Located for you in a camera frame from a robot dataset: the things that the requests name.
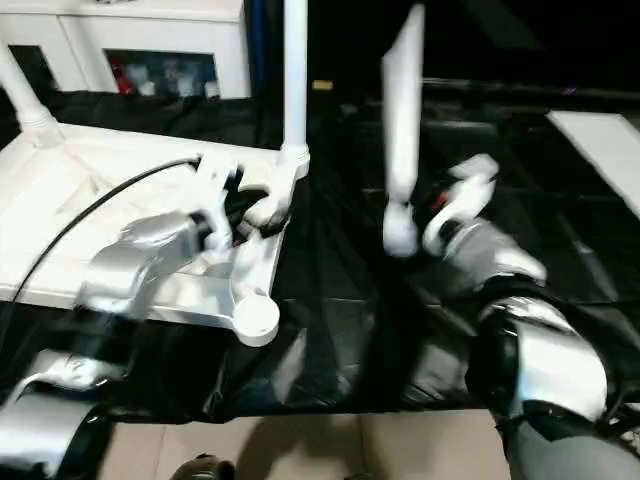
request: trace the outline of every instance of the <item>floor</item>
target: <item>floor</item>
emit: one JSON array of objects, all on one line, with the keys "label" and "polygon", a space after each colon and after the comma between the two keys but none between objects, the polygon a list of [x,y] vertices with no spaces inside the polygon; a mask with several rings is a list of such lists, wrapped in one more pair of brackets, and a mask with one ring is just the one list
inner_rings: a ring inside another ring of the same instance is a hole
[{"label": "floor", "polygon": [[119,425],[100,480],[168,480],[201,453],[233,461],[239,480],[509,479],[491,416],[473,410]]}]

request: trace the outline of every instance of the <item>white plastic pipe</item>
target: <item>white plastic pipe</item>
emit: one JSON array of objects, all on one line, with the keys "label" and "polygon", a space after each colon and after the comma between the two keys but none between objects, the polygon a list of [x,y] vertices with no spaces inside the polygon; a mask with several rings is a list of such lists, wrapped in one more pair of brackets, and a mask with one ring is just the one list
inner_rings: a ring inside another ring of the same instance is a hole
[{"label": "white plastic pipe", "polygon": [[283,161],[306,175],[308,0],[284,2],[284,143]]},{"label": "white plastic pipe", "polygon": [[0,41],[0,84],[9,96],[22,131],[41,147],[58,145],[62,136],[56,120],[34,93],[9,47]]},{"label": "white plastic pipe", "polygon": [[398,38],[383,59],[383,120],[386,189],[383,223],[388,253],[406,257],[418,248],[409,204],[418,177],[425,8],[411,8]]}]

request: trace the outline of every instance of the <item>table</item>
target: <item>table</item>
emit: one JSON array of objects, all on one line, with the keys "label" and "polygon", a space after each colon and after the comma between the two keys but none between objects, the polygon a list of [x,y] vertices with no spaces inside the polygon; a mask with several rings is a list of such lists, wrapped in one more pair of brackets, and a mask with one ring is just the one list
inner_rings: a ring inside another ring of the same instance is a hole
[{"label": "table", "polygon": [[[380,108],[345,117],[327,95],[310,102],[311,170],[296,189],[272,291],[282,312],[278,336],[251,349],[224,331],[147,322],[127,397],[115,412],[120,419],[225,422],[478,406],[463,378],[478,308],[467,279],[426,256],[398,262],[384,255]],[[251,100],[44,100],[66,123],[238,145],[281,142],[277,122],[256,135]],[[6,142],[15,123],[2,102],[0,112]],[[492,155],[501,172],[487,218],[547,266],[571,323],[603,355],[612,378],[633,389],[640,380],[640,222],[546,113],[427,104],[414,203],[439,169],[475,153]],[[18,363],[27,359],[38,332],[59,314],[22,306],[0,365],[19,345]]]}]

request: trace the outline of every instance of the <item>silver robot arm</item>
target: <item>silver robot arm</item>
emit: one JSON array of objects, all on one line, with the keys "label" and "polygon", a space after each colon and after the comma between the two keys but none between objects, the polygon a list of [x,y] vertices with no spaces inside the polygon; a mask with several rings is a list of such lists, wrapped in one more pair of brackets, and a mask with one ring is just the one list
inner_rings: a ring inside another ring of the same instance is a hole
[{"label": "silver robot arm", "polygon": [[449,171],[428,217],[416,215],[425,250],[490,298],[467,387],[498,419],[513,480],[640,478],[640,461],[595,428],[607,374],[593,346],[546,299],[544,266],[479,217],[496,173],[487,155],[463,162]]},{"label": "silver robot arm", "polygon": [[110,437],[102,405],[127,372],[134,333],[162,280],[211,233],[204,215],[172,212],[132,223],[96,255],[76,308],[0,410],[0,466],[77,478],[98,463]]}]

